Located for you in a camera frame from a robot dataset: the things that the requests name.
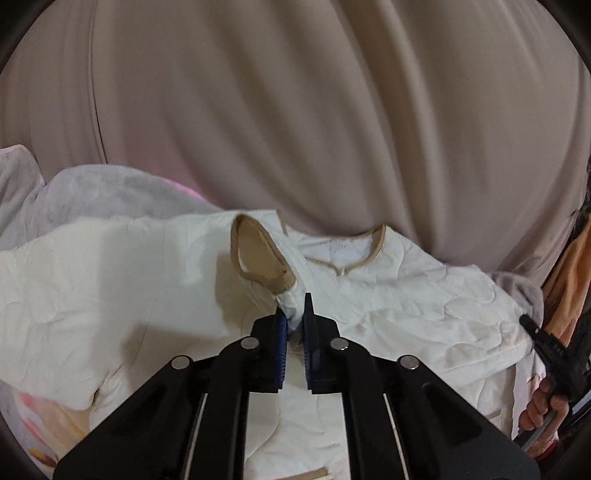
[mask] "tan collar trim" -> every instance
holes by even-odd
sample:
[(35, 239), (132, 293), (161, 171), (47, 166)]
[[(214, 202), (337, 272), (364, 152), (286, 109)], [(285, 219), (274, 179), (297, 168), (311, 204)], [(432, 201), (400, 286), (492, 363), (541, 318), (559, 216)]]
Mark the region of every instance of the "tan collar trim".
[[(274, 259), (279, 262), (281, 266), (281, 274), (278, 277), (269, 278), (263, 275), (254, 274), (252, 272), (247, 272), (242, 267), (239, 255), (240, 226), (246, 224), (249, 224), (260, 233), (261, 241), (270, 248)], [(232, 261), (234, 269), (242, 278), (264, 285), (275, 295), (279, 295), (280, 293), (289, 290), (296, 283), (296, 277), (293, 270), (289, 266), (287, 260), (285, 260), (283, 254), (277, 248), (269, 232), (267, 232), (258, 220), (255, 220), (248, 215), (237, 215), (232, 222), (232, 229), (230, 230), (230, 260)]]
[[(287, 223), (285, 222), (283, 217), (280, 215), (279, 211), (277, 212), (277, 218), (279, 219), (279, 222), (281, 224), (281, 229), (283, 230), (283, 234), (285, 236), (290, 236), (290, 234), (289, 234), (290, 230), (297, 232), (297, 230), (295, 228), (292, 228), (289, 225), (287, 225)], [(305, 258), (307, 261), (312, 262), (314, 264), (322, 265), (323, 267), (328, 267), (328, 268), (333, 269), (339, 277), (342, 275), (346, 275), (347, 273), (351, 272), (352, 270), (355, 270), (355, 268), (360, 268), (360, 267), (364, 267), (365, 265), (368, 265), (369, 263), (371, 263), (375, 259), (375, 257), (378, 256), (378, 253), (380, 252), (380, 250), (384, 246), (384, 241), (386, 239), (387, 230), (388, 230), (388, 227), (386, 225), (378, 225), (377, 227), (372, 228), (371, 230), (369, 230), (367, 232), (360, 233), (359, 235), (327, 236), (326, 238), (329, 238), (329, 239), (334, 238), (334, 239), (346, 239), (346, 240), (355, 240), (356, 238), (363, 238), (364, 236), (368, 236), (368, 235), (372, 235), (374, 237), (371, 252), (369, 253), (369, 255), (365, 259), (363, 259), (362, 261), (348, 265), (345, 268), (337, 268), (332, 263), (325, 262), (324, 260), (318, 260), (317, 258), (310, 258), (310, 257), (305, 257)]]

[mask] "orange cloth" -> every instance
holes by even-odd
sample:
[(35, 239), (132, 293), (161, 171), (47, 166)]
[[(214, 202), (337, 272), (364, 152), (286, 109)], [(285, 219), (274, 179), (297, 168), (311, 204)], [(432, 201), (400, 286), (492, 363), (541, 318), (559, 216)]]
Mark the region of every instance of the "orange cloth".
[(587, 223), (564, 251), (543, 288), (546, 314), (544, 330), (568, 345), (583, 311), (591, 283), (591, 235)]

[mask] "quilted fabric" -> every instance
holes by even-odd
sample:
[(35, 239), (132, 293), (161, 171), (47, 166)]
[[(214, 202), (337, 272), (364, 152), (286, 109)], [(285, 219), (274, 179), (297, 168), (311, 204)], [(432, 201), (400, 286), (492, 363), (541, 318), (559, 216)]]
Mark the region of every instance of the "quilted fabric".
[[(510, 434), (512, 366), (531, 352), (531, 342), (518, 323), (522, 309), (487, 275), (476, 267), (444, 265), (386, 227), (357, 238), (312, 238), (281, 224), (274, 213), (257, 217), (296, 277), (278, 294), (265, 289), (265, 281), (248, 281), (258, 303), (278, 304), (295, 327), (304, 295), (311, 292), (315, 312), (336, 320), (343, 337), (375, 356), (417, 356)], [(238, 227), (245, 218), (235, 220), (232, 245), (243, 275), (248, 264), (256, 268), (275, 260), (261, 256), (272, 249), (241, 248), (249, 245)], [(253, 251), (255, 264), (248, 258)], [(280, 422), (247, 461), (247, 477), (274, 479), (324, 468), (332, 478), (348, 478), (340, 395), (306, 390), (303, 347), (296, 337), (279, 395)]]
[[(519, 307), (475, 267), (445, 266), (385, 228), (379, 248), (373, 237), (350, 248), (309, 243), (275, 212), (252, 215), (295, 279), (276, 297), (259, 284), (247, 288), (232, 266), (236, 212), (85, 219), (0, 252), (0, 378), (90, 407), (94, 427), (174, 355), (216, 355), (277, 302), (295, 326), (306, 291), (343, 336), (386, 358), (413, 353), (454, 387), (501, 372), (531, 349)], [(322, 263), (355, 264), (368, 249), (371, 261), (355, 268)], [(294, 343), (284, 391), (251, 397), (247, 478), (348, 475), (340, 398), (307, 392), (302, 363)]]

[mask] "metal screw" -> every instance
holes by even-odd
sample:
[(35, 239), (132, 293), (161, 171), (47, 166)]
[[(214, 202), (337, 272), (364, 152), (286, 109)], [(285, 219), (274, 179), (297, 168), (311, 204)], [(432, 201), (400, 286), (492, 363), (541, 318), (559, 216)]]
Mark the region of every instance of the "metal screw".
[(349, 348), (349, 342), (341, 337), (337, 337), (337, 338), (333, 338), (330, 341), (330, 346), (334, 349), (334, 350), (347, 350), (347, 348)]
[(418, 361), (418, 358), (412, 355), (404, 355), (400, 359), (400, 365), (402, 365), (407, 370), (414, 370), (418, 368), (421, 362)]
[(244, 350), (254, 350), (256, 347), (259, 346), (259, 341), (257, 338), (254, 337), (246, 337), (242, 339), (242, 342), (240, 342), (240, 346), (244, 348)]
[(189, 360), (188, 356), (179, 355), (173, 358), (171, 362), (172, 367), (175, 370), (183, 370), (187, 368), (191, 364), (191, 360)]

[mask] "finger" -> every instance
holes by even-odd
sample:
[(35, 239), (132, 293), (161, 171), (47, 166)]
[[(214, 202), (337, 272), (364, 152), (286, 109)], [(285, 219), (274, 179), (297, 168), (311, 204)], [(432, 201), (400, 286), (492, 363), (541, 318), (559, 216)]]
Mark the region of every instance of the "finger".
[(546, 412), (548, 412), (548, 400), (546, 399), (546, 396), (547, 392), (544, 392), (540, 388), (537, 389), (531, 396), (531, 401), (534, 403), (538, 412), (542, 415), (546, 415)]
[(545, 377), (542, 379), (542, 381), (540, 382), (540, 386), (537, 389), (541, 390), (544, 393), (548, 393), (550, 391), (550, 388), (552, 387), (552, 384), (552, 380), (550, 380), (548, 377)]
[(525, 411), (530, 416), (530, 420), (534, 424), (535, 428), (542, 426), (544, 423), (544, 416), (538, 411), (538, 408), (535, 406), (534, 402), (530, 401), (527, 404)]
[(550, 407), (552, 410), (556, 410), (556, 419), (560, 419), (560, 423), (566, 418), (569, 414), (569, 401), (566, 397), (562, 397), (560, 395), (554, 395), (550, 400)]
[(519, 415), (519, 426), (524, 430), (533, 430), (535, 428), (535, 425), (530, 420), (527, 410), (522, 411)]
[(550, 400), (550, 407), (552, 410), (556, 411), (556, 416), (553, 420), (548, 424), (548, 427), (544, 430), (540, 438), (535, 441), (535, 443), (528, 449), (527, 453), (539, 454), (540, 449), (543, 449), (546, 445), (548, 445), (556, 431), (569, 414), (569, 402), (565, 397), (561, 397), (559, 395), (555, 395)]

